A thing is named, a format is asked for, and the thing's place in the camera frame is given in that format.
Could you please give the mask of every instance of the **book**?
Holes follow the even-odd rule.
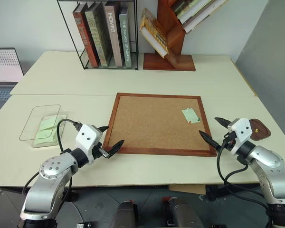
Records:
[[[210,14],[212,14],[218,7],[223,5],[227,0],[215,0],[212,4],[207,6],[199,15],[190,19],[183,28],[186,33],[192,31],[198,24],[204,21]]]
[[[147,8],[144,8],[142,11],[139,31],[162,58],[169,53],[167,34],[158,20]]]
[[[85,11],[87,10],[86,3],[80,3],[73,11],[73,16],[80,33],[82,42],[85,46],[86,53],[90,60],[92,67],[98,67],[99,58],[97,55],[95,44],[92,40],[92,35],[89,29],[89,25],[86,21]]]
[[[119,24],[120,2],[109,1],[104,6],[110,40],[113,49],[114,61],[117,67],[123,67],[124,55],[122,53],[121,31]]]
[[[182,15],[184,15],[194,4],[196,4],[199,0],[184,0],[184,4],[175,12],[176,17],[179,19]]]
[[[211,6],[216,0],[211,0],[210,2],[208,2],[197,14],[195,14],[194,16],[190,17],[183,25],[182,27],[186,27],[191,21],[193,21],[198,15],[200,15],[201,13],[203,13],[209,6]]]
[[[108,67],[113,52],[102,2],[92,4],[85,11],[85,17],[92,34],[100,64],[103,67]]]
[[[130,27],[128,8],[123,7],[119,14],[120,30],[122,32],[123,55],[124,62],[127,68],[132,68],[131,61],[131,43],[130,43]]]
[[[173,8],[174,13],[176,13],[177,11],[179,11],[185,3],[186,3],[185,0],[179,0],[179,1],[177,1],[176,3],[174,3],[174,4],[172,5],[172,8]]]
[[[184,24],[190,17],[197,14],[208,2],[211,0],[199,0],[194,4],[190,9],[188,9],[181,17],[179,17],[179,20],[182,24]]]

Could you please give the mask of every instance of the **wooden frame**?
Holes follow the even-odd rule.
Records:
[[[109,129],[106,131],[103,148],[109,150],[112,147],[109,146],[110,137],[112,130],[114,128],[114,121],[119,105],[120,98],[122,96],[136,96],[136,97],[161,97],[161,98],[187,98],[187,99],[197,99],[201,119],[203,121],[203,126],[205,132],[210,135],[210,129],[206,119],[206,114],[203,108],[203,104],[200,96],[182,96],[182,95],[150,95],[150,94],[127,94],[127,93],[117,93],[115,103],[112,109],[111,118],[109,121]],[[185,149],[163,149],[163,148],[133,148],[133,147],[122,147],[119,153],[130,153],[130,154],[159,154],[159,155],[184,155],[184,156],[209,156],[215,157],[217,154],[215,150],[209,146],[209,150],[185,150]]]

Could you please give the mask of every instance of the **gray book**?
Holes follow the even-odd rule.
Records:
[[[124,54],[122,52],[122,38],[119,26],[119,1],[109,1],[104,6],[107,25],[109,28],[110,40],[113,49],[114,61],[117,67],[123,67]]]
[[[124,62],[127,68],[132,68],[131,61],[131,43],[130,43],[130,28],[129,28],[129,13],[128,8],[123,7],[119,14],[120,30],[123,40],[123,55]]]
[[[85,12],[85,17],[89,24],[101,66],[108,67],[113,52],[102,2],[91,5]]]

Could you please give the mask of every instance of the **cork board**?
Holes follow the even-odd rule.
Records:
[[[182,110],[193,108],[200,122],[188,124]],[[124,139],[119,153],[216,156],[199,130],[210,134],[200,96],[116,95],[104,149]]]

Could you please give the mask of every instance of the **sticky note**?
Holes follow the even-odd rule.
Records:
[[[185,118],[189,124],[200,122],[200,118],[196,115],[193,108],[187,108],[185,110],[182,110],[182,113],[184,114],[184,116],[185,116]]]

